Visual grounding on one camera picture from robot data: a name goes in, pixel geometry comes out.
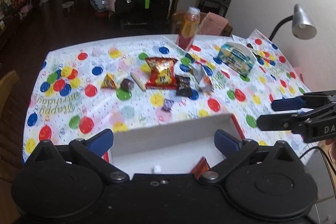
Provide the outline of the white spicy strips bag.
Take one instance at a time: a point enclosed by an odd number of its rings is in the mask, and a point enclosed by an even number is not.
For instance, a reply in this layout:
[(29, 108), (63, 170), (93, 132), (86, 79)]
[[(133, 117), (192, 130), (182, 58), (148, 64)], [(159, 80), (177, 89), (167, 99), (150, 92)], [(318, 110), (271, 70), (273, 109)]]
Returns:
[(213, 84), (208, 74), (206, 73), (203, 65), (199, 63), (193, 63), (190, 65), (190, 67), (198, 84), (199, 91), (203, 93), (213, 92), (214, 91)]

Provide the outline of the yellow m&m's bag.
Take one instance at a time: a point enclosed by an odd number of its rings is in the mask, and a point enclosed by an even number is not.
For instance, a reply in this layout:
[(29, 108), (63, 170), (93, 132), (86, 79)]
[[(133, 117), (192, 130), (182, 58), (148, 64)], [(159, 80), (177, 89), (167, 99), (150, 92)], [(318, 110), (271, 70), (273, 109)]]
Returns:
[(107, 73), (101, 83), (100, 88), (116, 90), (119, 88), (117, 81), (112, 73)]

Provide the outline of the black candy packet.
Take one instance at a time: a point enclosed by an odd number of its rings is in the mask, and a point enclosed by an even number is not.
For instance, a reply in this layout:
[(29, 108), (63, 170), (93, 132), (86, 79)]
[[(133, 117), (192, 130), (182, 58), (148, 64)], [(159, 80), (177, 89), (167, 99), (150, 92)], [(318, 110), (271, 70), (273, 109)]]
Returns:
[(190, 77), (176, 75), (177, 81), (176, 96), (190, 97), (193, 95), (192, 88), (190, 86)]

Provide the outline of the red brown snack bag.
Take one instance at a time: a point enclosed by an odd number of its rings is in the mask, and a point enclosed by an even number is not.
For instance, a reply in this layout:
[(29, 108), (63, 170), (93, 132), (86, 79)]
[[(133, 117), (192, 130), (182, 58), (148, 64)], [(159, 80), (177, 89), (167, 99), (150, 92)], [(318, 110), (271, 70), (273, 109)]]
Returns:
[(174, 75), (174, 66), (177, 59), (148, 57), (145, 61), (150, 68), (150, 77), (145, 85), (147, 89), (173, 90), (177, 88), (177, 81)]

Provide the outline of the white red cardboard box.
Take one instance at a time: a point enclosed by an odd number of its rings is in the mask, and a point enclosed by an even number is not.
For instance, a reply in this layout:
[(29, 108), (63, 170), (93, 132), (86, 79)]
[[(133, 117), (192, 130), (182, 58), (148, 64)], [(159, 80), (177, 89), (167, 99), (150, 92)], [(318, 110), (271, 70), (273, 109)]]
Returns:
[(224, 160), (214, 143), (215, 132), (219, 129), (236, 139), (244, 138), (233, 114), (219, 114), (117, 132), (108, 159), (110, 164), (130, 177), (153, 171), (161, 174), (190, 173), (203, 157), (209, 166)]

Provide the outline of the balloon birthday tablecloth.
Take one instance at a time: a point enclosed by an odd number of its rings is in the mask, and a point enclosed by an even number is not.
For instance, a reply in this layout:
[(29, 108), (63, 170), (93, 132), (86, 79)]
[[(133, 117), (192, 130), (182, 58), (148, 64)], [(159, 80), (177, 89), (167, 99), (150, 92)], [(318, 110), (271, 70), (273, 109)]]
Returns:
[(41, 140), (67, 144), (105, 128), (123, 132), (226, 112), (245, 137), (261, 145), (287, 141), (301, 155), (302, 138), (263, 133), (256, 120), (273, 100), (308, 91), (282, 52), (259, 31), (247, 39), (259, 54), (247, 76), (218, 58), (230, 38), (197, 36), (189, 51), (167, 35), (99, 40), (47, 54), (33, 88), (23, 135), (23, 159)]

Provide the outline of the teal tissue pack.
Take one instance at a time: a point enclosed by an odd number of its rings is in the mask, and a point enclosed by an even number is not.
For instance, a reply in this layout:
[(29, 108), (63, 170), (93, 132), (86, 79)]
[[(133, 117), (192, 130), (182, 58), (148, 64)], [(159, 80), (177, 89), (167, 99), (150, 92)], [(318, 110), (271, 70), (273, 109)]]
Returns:
[(257, 62), (256, 56), (247, 46), (236, 42), (223, 44), (218, 52), (217, 59), (243, 77), (249, 75)]

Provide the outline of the grey desk lamp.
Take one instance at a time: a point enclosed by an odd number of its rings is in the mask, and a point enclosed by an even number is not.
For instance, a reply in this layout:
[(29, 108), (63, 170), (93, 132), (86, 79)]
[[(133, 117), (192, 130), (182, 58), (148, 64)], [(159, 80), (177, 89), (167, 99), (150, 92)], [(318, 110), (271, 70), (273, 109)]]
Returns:
[(278, 30), (286, 23), (291, 22), (291, 32), (294, 37), (300, 40), (309, 40), (316, 36), (317, 29), (300, 4), (294, 5), (293, 15), (288, 16), (281, 20), (273, 29), (269, 36), (269, 40), (272, 41)]

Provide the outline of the brown wrapped cake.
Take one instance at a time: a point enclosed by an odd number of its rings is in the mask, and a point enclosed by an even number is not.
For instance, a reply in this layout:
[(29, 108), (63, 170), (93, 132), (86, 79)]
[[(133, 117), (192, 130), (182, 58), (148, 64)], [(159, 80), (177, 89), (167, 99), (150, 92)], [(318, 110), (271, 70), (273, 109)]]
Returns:
[(130, 79), (123, 79), (120, 83), (120, 89), (131, 92), (134, 88), (134, 82)]

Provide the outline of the purple candy wrapper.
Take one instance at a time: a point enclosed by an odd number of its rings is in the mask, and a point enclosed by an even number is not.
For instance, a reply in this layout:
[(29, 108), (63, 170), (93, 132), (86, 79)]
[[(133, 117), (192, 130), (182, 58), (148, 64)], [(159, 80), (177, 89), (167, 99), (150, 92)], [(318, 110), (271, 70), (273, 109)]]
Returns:
[(174, 104), (174, 100), (169, 100), (169, 99), (164, 99), (163, 100), (163, 106), (162, 106), (162, 111), (165, 111), (165, 112), (171, 112), (171, 109), (173, 107), (173, 104)]

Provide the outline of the wooden chair left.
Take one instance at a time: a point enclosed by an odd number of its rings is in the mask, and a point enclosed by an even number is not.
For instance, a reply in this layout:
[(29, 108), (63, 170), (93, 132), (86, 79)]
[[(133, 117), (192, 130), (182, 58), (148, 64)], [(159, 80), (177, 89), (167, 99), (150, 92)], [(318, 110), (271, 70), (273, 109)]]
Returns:
[(12, 223), (18, 213), (10, 188), (23, 166), (23, 128), (29, 95), (16, 71), (1, 78), (1, 223)]

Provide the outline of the beige wafer stick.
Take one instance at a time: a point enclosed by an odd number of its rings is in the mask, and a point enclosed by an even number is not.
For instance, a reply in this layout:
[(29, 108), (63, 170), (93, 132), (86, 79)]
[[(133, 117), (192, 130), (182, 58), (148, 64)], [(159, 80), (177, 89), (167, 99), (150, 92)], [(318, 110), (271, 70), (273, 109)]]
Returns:
[(142, 81), (137, 77), (137, 75), (133, 72), (130, 73), (132, 79), (134, 79), (134, 81), (136, 82), (136, 84), (139, 86), (139, 88), (145, 92), (146, 91), (146, 87), (145, 85), (142, 83)]

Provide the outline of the wooden chair with pink cloth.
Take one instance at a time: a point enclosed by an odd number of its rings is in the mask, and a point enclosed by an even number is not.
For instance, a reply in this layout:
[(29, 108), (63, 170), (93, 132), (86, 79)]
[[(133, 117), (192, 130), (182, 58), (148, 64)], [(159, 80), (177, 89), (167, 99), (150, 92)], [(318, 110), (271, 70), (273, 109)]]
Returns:
[[(171, 18), (171, 33), (177, 34), (181, 28), (185, 11), (175, 12)], [(233, 27), (229, 21), (212, 12), (201, 12), (201, 22), (198, 26), (197, 34), (214, 36), (231, 36)]]

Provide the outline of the orange drink bottle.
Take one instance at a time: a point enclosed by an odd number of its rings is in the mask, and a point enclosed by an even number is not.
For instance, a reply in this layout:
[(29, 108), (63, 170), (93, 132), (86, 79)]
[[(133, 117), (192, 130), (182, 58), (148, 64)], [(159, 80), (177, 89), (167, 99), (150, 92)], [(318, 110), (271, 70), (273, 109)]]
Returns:
[(189, 7), (189, 10), (183, 16), (182, 25), (177, 38), (177, 45), (184, 51), (188, 51), (191, 47), (200, 20), (200, 10), (196, 7)]

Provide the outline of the black luggage with green stripe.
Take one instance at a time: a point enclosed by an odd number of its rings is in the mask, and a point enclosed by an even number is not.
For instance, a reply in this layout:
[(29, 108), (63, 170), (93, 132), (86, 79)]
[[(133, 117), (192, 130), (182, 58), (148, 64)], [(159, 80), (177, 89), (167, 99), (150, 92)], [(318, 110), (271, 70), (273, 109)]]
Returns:
[(130, 23), (163, 25), (169, 14), (170, 0), (116, 0), (115, 14)]

